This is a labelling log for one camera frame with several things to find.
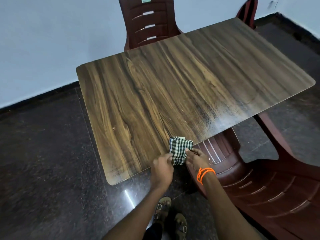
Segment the folded cloth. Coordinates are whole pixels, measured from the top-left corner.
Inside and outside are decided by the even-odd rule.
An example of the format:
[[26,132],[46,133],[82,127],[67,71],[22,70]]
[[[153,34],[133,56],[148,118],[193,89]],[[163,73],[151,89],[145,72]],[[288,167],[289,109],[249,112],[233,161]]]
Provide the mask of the folded cloth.
[[182,165],[187,157],[185,149],[193,149],[193,141],[186,140],[185,137],[174,136],[170,137],[169,146],[169,153],[173,154],[173,165]]

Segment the wooden table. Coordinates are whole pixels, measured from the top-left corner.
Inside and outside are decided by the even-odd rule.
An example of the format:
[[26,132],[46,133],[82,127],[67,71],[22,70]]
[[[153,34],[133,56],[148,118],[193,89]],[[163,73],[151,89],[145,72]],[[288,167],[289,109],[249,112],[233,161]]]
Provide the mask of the wooden table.
[[167,153],[170,136],[197,144],[315,84],[237,18],[76,71],[111,185]]

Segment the pants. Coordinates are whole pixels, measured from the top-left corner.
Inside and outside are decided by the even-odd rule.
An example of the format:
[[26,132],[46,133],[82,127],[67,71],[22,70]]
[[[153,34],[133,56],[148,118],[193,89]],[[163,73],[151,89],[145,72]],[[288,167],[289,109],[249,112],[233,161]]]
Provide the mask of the pants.
[[160,223],[153,223],[143,235],[142,240],[161,240],[162,226]]

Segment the dark tile floor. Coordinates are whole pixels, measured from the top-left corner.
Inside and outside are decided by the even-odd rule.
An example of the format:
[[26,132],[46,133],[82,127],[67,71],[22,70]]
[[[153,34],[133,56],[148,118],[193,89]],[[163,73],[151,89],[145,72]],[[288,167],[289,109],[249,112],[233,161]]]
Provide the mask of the dark tile floor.
[[[320,58],[273,24],[258,32],[320,80]],[[318,85],[268,110],[294,153],[320,166]],[[253,119],[234,126],[245,161],[277,158]],[[107,184],[81,90],[73,88],[0,115],[0,238],[101,239],[145,196],[147,169]],[[217,239],[207,201],[188,194],[190,177],[177,167],[166,192],[189,224],[188,239]]]

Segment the orange thread wristband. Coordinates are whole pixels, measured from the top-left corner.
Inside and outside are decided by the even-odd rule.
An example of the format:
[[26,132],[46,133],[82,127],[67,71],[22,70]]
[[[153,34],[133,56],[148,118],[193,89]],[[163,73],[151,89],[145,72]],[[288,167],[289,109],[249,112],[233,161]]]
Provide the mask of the orange thread wristband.
[[203,185],[202,183],[202,179],[203,179],[203,176],[207,173],[207,172],[214,172],[214,174],[216,174],[216,172],[212,169],[212,168],[200,168],[199,169],[199,172],[197,174],[197,181]]

